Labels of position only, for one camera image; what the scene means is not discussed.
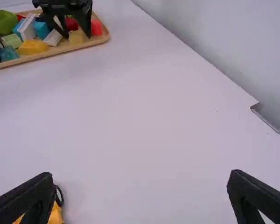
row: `white block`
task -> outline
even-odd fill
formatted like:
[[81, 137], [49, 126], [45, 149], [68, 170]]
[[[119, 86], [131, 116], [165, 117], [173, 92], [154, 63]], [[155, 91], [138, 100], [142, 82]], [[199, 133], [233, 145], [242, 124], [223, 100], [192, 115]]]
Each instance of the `white block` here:
[[56, 47], [60, 42], [62, 35], [53, 29], [49, 35], [43, 40], [47, 45]]
[[18, 32], [21, 34], [23, 41], [35, 39], [36, 33], [33, 29], [33, 23], [35, 22], [35, 17], [36, 14], [29, 13], [27, 18], [23, 21], [23, 23], [18, 28]]

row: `green block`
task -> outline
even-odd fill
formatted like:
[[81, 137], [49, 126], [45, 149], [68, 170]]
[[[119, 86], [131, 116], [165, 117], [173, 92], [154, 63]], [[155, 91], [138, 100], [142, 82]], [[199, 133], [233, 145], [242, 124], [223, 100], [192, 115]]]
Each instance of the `green block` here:
[[8, 35], [12, 33], [13, 28], [18, 24], [18, 17], [16, 14], [0, 10], [0, 34]]
[[17, 34], [4, 36], [2, 37], [2, 40], [6, 46], [12, 46], [14, 49], [17, 49], [22, 45], [22, 41]]

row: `white wall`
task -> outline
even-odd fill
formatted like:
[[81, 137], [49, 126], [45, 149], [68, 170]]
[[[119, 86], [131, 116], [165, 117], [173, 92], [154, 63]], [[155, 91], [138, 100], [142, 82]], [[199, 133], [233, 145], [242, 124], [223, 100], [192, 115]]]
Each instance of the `white wall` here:
[[133, 1], [280, 117], [280, 0]]

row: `white table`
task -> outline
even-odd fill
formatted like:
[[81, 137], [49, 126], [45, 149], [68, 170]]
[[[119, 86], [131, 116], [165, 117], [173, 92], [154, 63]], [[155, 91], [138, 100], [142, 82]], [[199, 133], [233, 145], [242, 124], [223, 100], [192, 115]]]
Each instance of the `white table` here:
[[254, 98], [128, 0], [94, 10], [107, 44], [0, 70], [0, 194], [50, 171], [67, 223], [230, 224], [232, 169], [280, 190]]

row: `metal bracket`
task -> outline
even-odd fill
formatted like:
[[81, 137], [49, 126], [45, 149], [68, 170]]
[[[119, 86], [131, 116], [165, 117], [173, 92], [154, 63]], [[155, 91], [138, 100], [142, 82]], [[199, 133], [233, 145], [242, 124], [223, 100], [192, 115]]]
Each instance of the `metal bracket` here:
[[251, 111], [269, 125], [275, 132], [280, 134], [280, 119], [277, 119], [269, 110], [261, 103], [257, 103], [250, 107]]

